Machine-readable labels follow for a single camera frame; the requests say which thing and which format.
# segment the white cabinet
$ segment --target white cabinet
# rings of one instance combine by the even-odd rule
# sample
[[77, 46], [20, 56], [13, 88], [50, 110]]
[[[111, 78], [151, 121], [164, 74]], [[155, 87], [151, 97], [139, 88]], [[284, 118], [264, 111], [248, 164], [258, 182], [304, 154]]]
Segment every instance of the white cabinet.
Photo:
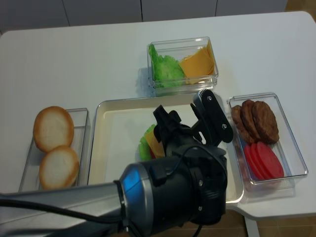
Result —
[[216, 16], [283, 12], [287, 0], [217, 0]]
[[0, 0], [0, 31], [68, 26], [62, 0]]
[[64, 0], [70, 26], [141, 22], [140, 0]]
[[215, 16], [217, 0], [141, 0], [143, 21]]

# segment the white table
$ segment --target white table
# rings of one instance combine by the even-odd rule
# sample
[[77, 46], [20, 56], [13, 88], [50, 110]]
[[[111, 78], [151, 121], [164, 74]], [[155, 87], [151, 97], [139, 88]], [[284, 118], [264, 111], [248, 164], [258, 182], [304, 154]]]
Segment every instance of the white table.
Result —
[[209, 36], [220, 77], [215, 91], [275, 92], [309, 169], [293, 197], [229, 206], [252, 219], [316, 214], [316, 24], [305, 12], [81, 26], [0, 38], [0, 192], [18, 191], [37, 113], [146, 96], [146, 46]]

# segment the clear plastic container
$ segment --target clear plastic container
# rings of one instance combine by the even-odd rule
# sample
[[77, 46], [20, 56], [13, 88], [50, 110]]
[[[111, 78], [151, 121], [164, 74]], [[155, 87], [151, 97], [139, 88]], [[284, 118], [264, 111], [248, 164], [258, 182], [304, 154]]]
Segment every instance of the clear plastic container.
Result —
[[[73, 119], [75, 126], [75, 134], [71, 148], [77, 153], [80, 163], [78, 177], [74, 183], [74, 186], [87, 185], [91, 158], [88, 154], [88, 139], [90, 133], [89, 112], [87, 109], [72, 109], [67, 110], [67, 112]], [[42, 189], [39, 180], [39, 168], [40, 163], [45, 155], [46, 153], [40, 151], [32, 139], [19, 192], [36, 191]]]
[[[242, 105], [245, 100], [264, 101], [273, 111], [277, 127], [279, 130], [279, 141], [271, 145], [273, 152], [279, 159], [283, 171], [284, 178], [270, 179], [259, 181], [252, 173], [244, 155], [244, 147], [246, 143], [239, 135], [231, 118], [231, 109], [236, 105]], [[243, 177], [244, 186], [249, 192], [260, 193], [266, 190], [281, 190], [294, 188], [296, 182], [307, 176], [308, 170], [296, 144], [291, 128], [286, 120], [282, 106], [278, 97], [274, 93], [253, 94], [245, 96], [235, 96], [228, 100], [229, 105], [229, 121], [234, 129], [234, 146], [238, 157], [238, 164], [241, 175]]]
[[211, 75], [205, 75], [201, 77], [191, 77], [191, 78], [179, 78], [170, 82], [172, 83], [179, 82], [180, 86], [166, 86], [168, 84], [164, 81], [163, 85], [161, 82], [155, 81], [154, 78], [154, 68], [152, 66], [152, 60], [150, 58], [147, 46], [147, 60], [148, 60], [148, 79], [149, 79], [149, 87], [151, 93], [155, 96], [163, 96], [163, 95], [174, 95], [174, 94], [183, 94], [183, 93], [194, 93], [198, 92], [201, 89], [213, 89], [217, 84], [218, 78], [218, 69], [216, 60], [214, 57], [214, 52], [212, 48], [212, 44], [210, 42], [209, 37], [201, 37], [201, 38], [193, 38], [193, 39], [180, 39], [180, 40], [169, 40], [169, 41], [160, 41], [160, 42], [152, 42], [155, 46], [155, 49], [158, 55], [161, 56], [172, 56], [179, 62], [190, 55], [195, 54], [202, 47], [206, 47], [207, 44], [210, 43], [211, 52], [214, 60], [214, 72]]

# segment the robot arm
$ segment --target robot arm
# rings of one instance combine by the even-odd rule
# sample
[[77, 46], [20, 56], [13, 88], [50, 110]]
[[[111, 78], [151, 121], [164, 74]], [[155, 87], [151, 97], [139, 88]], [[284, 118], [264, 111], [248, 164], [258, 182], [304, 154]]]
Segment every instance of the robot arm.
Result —
[[[34, 231], [49, 236], [108, 236], [127, 231], [140, 237], [187, 221], [217, 223], [225, 213], [227, 186], [225, 151], [217, 145], [230, 142], [233, 131], [211, 91], [196, 95], [194, 104], [198, 121], [192, 128], [181, 124], [175, 111], [167, 113], [162, 106], [154, 111], [154, 133], [166, 158], [130, 164], [119, 180], [108, 184], [1, 195], [0, 206], [6, 207], [0, 214], [1, 222], [5, 219], [0, 236]], [[50, 228], [42, 229], [43, 219]]]

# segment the cheese slice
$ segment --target cheese slice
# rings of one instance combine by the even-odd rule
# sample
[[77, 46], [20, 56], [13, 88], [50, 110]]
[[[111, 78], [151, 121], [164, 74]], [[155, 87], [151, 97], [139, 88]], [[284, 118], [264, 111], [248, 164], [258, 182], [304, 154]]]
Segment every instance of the cheese slice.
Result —
[[184, 58], [179, 65], [187, 77], [200, 77], [208, 75], [213, 70], [214, 61], [203, 47], [191, 57]]

